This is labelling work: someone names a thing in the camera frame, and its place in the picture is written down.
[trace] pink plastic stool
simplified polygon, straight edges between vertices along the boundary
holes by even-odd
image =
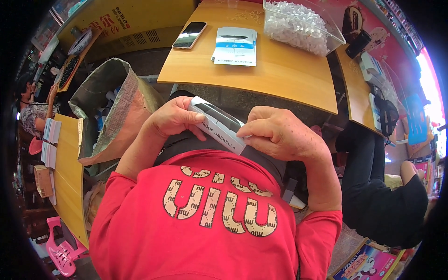
[[[34,136],[33,140],[31,140],[29,151],[30,155],[40,153],[42,151],[42,140],[37,140],[37,138]]]
[[[79,258],[88,257],[89,254],[83,254],[87,251],[87,248],[79,242],[79,240],[73,236],[73,234],[68,230],[65,225],[61,226],[60,217],[53,217],[47,219],[47,224],[50,228],[50,238],[47,241],[47,245],[45,246],[48,252],[48,255],[56,265],[59,272],[65,276],[69,277],[75,273],[76,267],[73,263],[74,260]],[[64,233],[64,242],[62,242],[59,246],[56,246],[54,240],[53,228],[55,226],[59,226],[62,228],[62,232]]]

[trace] black bag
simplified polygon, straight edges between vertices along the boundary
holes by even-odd
[[[384,100],[383,92],[377,86],[372,87],[372,93],[375,96],[375,105],[379,109],[381,133],[385,137],[389,137],[393,133],[396,122],[398,121],[398,110],[391,101]]]

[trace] umbrella packaging sleeve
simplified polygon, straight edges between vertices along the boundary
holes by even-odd
[[[205,115],[205,120],[196,125],[203,132],[210,135],[231,152],[237,155],[243,152],[246,147],[244,138],[237,137],[238,130],[244,125],[243,122],[199,96],[191,100],[188,110]]]

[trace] printed letter graphic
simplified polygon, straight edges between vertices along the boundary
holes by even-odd
[[[261,196],[267,196],[270,197],[272,196],[272,193],[270,191],[262,191],[260,190],[256,184],[253,184],[251,182],[249,182],[249,187],[254,191],[254,193],[261,195]]]
[[[215,175],[213,176],[213,180],[211,182],[216,183],[216,184],[223,184],[224,183],[224,174],[215,173]]]
[[[220,198],[221,191],[210,188],[208,191],[207,201],[205,202],[204,212],[202,213],[201,222],[199,225],[211,228],[213,224],[213,217],[215,216],[216,205]]]
[[[202,193],[204,192],[204,187],[199,185],[193,185],[193,189],[190,193],[190,198],[188,199],[187,206],[179,209],[179,214],[177,218],[182,220],[193,216],[194,213],[199,209],[199,204],[201,203]]]
[[[250,189],[246,186],[243,186],[240,184],[240,179],[235,177],[230,177],[230,181],[232,182],[232,185],[237,188],[238,190],[242,191],[243,193],[250,193]]]
[[[190,177],[191,174],[193,173],[193,171],[191,171],[191,167],[188,167],[188,166],[181,166],[181,170],[182,170],[182,173],[184,173],[188,177]]]
[[[225,204],[223,209],[223,223],[227,230],[231,233],[244,233],[245,230],[241,223],[235,222],[233,219],[233,213],[235,211],[235,206],[237,204],[238,196],[231,192],[227,192],[227,197],[225,198]]]
[[[207,177],[208,175],[210,175],[210,171],[205,170],[205,169],[201,169],[201,171],[199,171],[199,172],[195,172],[195,173],[193,174],[193,178],[205,178],[205,177]]]
[[[259,237],[264,237],[273,233],[277,228],[277,210],[271,204],[268,204],[267,208],[267,224],[264,226],[260,226],[256,221],[258,201],[250,198],[247,199],[246,213],[244,214],[244,224],[251,234]]]
[[[171,180],[164,196],[165,211],[173,218],[177,210],[177,206],[174,204],[174,198],[176,197],[177,191],[179,190],[181,184],[182,181],[180,180]]]

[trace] smartphone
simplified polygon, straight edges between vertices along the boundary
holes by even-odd
[[[206,22],[190,22],[184,31],[179,34],[172,47],[185,50],[191,49],[206,26]]]

